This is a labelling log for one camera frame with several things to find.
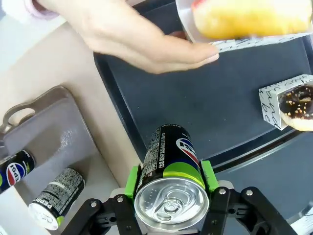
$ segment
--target white food box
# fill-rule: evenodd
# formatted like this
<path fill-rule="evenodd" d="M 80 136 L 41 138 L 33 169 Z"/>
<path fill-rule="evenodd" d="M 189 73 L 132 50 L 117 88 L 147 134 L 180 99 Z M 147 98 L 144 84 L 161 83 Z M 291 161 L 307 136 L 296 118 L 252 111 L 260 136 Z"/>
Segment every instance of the white food box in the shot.
<path fill-rule="evenodd" d="M 313 86 L 313 75 L 303 74 L 273 85 L 259 89 L 263 119 L 279 130 L 284 130 L 287 125 L 281 119 L 279 99 L 281 94 L 300 85 Z"/>
<path fill-rule="evenodd" d="M 220 52 L 243 49 L 246 47 L 257 47 L 269 44 L 284 43 L 292 39 L 303 37 L 313 33 L 313 26 L 311 25 L 309 30 L 305 33 L 263 38 L 247 38 L 240 40 L 210 40 L 202 36 L 196 28 L 193 13 L 191 10 L 191 4 L 193 3 L 193 1 L 194 0 L 176 0 L 178 15 L 189 40 L 194 43 L 212 43 L 220 50 Z"/>

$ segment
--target sleeve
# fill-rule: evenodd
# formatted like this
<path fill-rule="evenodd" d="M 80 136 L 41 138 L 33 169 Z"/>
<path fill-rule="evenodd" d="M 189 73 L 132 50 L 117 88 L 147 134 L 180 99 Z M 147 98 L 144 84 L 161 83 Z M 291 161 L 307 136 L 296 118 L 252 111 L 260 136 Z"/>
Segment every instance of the sleeve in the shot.
<path fill-rule="evenodd" d="M 2 0 L 4 12 L 21 23 L 29 23 L 37 20 L 51 20 L 58 16 L 57 13 L 44 10 L 38 11 L 33 0 Z"/>

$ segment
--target hot dog bun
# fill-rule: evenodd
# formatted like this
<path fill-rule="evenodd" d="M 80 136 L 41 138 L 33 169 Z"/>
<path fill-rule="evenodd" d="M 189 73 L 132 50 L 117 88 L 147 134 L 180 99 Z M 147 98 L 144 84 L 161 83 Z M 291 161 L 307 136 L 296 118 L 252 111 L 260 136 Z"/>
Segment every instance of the hot dog bun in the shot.
<path fill-rule="evenodd" d="M 212 39 L 275 36 L 305 32 L 311 24 L 311 0 L 196 0 L 197 29 Z"/>

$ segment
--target beige table surface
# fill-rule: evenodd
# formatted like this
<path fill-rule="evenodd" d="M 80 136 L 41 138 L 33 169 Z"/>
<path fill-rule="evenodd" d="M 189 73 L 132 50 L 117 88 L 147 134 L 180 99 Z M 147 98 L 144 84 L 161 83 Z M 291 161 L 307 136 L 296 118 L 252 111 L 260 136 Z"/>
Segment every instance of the beige table surface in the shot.
<path fill-rule="evenodd" d="M 140 160 L 98 74 L 93 53 L 68 23 L 30 49 L 0 74 L 0 117 L 53 86 L 74 95 L 101 154 L 123 187 Z"/>

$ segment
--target chocolate donut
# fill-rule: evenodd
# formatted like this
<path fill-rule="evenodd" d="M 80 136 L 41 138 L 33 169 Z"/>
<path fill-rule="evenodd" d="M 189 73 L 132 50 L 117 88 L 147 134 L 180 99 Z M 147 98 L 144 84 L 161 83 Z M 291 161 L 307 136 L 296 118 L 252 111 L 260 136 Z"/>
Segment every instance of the chocolate donut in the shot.
<path fill-rule="evenodd" d="M 313 87 L 299 86 L 285 92 L 279 100 L 284 122 L 299 131 L 313 131 Z"/>

